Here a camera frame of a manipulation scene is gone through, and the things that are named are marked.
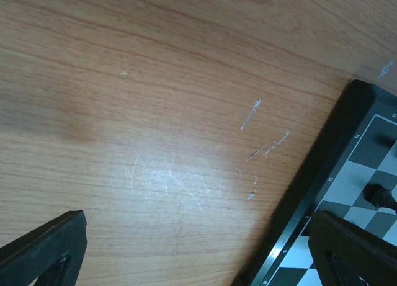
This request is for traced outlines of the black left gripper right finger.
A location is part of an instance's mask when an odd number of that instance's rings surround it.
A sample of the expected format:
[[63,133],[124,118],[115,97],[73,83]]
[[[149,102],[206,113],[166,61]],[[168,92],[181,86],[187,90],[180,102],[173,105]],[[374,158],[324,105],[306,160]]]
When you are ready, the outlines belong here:
[[309,249],[323,285],[396,285],[396,246],[329,211],[315,211]]

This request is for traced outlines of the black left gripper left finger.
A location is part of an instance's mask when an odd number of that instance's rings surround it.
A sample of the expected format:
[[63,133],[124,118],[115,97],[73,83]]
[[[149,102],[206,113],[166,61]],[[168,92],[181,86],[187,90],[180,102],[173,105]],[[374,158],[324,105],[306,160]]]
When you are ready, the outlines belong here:
[[82,210],[68,211],[1,248],[1,285],[75,285],[87,248]]

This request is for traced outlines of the black pawn chess piece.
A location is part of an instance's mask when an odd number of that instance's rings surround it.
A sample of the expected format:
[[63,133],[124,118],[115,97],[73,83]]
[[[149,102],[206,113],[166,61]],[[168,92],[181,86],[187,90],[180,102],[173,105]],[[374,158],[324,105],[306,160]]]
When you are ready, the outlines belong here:
[[393,197],[391,190],[384,188],[380,184],[368,184],[364,190],[364,199],[376,208],[388,208],[395,213],[396,200]]

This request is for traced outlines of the black and white chessboard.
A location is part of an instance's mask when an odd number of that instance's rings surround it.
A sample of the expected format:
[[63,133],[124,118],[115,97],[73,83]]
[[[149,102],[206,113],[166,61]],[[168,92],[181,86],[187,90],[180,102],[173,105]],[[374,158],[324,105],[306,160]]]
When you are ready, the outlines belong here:
[[235,285],[320,285],[308,246],[312,213],[327,210],[396,244],[396,213],[364,199],[368,184],[396,193],[396,95],[353,80],[344,90],[275,209],[264,242]]

